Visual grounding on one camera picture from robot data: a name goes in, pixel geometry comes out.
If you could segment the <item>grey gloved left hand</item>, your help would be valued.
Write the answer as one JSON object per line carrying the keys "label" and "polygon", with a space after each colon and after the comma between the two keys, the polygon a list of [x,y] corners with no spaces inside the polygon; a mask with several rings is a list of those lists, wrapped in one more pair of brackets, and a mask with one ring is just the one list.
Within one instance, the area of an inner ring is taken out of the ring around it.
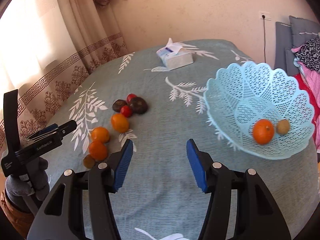
{"label": "grey gloved left hand", "polygon": [[5,191],[9,199],[18,205],[23,197],[35,194],[39,201],[43,201],[49,193],[48,176],[46,169],[48,161],[38,157],[29,163],[30,171],[21,176],[8,176],[5,182]]}

